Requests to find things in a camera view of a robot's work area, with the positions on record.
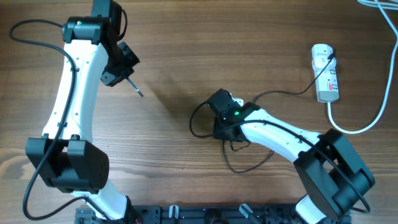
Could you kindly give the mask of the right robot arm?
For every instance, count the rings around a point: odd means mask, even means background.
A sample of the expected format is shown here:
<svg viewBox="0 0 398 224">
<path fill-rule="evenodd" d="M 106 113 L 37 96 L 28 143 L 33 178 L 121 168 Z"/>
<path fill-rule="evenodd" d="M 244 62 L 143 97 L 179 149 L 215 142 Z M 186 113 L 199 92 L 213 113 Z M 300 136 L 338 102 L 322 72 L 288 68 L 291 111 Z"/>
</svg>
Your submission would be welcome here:
<svg viewBox="0 0 398 224">
<path fill-rule="evenodd" d="M 224 89 L 205 103 L 215 114 L 215 138 L 260 144 L 294 164 L 306 190 L 295 212 L 307 223 L 341 220 L 376 183 L 348 138 L 335 129 L 320 134 L 297 128 Z"/>
</svg>

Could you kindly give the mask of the white power strip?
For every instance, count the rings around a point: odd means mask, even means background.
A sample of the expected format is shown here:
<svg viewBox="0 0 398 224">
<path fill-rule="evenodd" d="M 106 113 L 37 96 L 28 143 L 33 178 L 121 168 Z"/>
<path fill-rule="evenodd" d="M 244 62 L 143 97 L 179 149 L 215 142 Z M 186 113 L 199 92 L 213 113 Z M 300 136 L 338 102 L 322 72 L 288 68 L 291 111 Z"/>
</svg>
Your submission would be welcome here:
<svg viewBox="0 0 398 224">
<path fill-rule="evenodd" d="M 327 44 L 315 44 L 312 47 L 312 59 L 316 55 L 329 55 L 331 53 L 336 55 L 335 50 Z M 314 71 L 314 76 L 318 102 L 331 103 L 339 99 L 340 96 L 336 67 L 331 70 L 323 69 L 322 71 Z"/>
</svg>

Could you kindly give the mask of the smartphone with teal screen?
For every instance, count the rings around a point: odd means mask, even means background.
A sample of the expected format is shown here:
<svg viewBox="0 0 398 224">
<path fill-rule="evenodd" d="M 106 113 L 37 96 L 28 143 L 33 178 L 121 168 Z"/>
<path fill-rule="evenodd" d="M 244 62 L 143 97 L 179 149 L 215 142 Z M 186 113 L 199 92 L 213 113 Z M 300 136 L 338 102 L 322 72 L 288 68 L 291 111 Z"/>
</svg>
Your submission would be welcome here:
<svg viewBox="0 0 398 224">
<path fill-rule="evenodd" d="M 139 96 L 144 97 L 143 93 L 138 89 L 138 87 L 134 84 L 134 82 L 127 77 L 126 80 L 130 83 L 130 85 L 133 87 L 133 89 L 139 94 Z"/>
</svg>

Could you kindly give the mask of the white USB charger plug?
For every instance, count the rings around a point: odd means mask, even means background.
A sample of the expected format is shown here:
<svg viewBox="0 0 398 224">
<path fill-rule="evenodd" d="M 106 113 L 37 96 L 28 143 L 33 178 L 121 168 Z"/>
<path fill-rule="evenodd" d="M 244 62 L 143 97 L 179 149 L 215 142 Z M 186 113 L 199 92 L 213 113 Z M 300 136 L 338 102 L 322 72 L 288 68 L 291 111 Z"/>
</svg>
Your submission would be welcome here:
<svg viewBox="0 0 398 224">
<path fill-rule="evenodd" d="M 329 55 L 316 55 L 312 60 L 312 68 L 314 71 L 331 70 L 336 67 L 336 59 L 334 53 Z"/>
</svg>

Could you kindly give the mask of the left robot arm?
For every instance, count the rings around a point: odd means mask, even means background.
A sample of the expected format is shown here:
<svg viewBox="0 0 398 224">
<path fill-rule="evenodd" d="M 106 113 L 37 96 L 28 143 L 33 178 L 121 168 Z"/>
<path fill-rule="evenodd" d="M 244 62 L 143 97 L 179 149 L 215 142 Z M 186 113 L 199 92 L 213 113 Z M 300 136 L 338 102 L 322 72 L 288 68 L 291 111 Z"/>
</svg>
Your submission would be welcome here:
<svg viewBox="0 0 398 224">
<path fill-rule="evenodd" d="M 138 57 L 123 41 L 125 10 L 114 1 L 95 1 L 91 14 L 71 17 L 62 27 L 64 66 L 52 114 L 25 152 L 34 177 L 83 200 L 103 223 L 139 223 L 130 199 L 109 180 L 108 156 L 93 145 L 92 121 L 100 83 L 128 80 Z"/>
</svg>

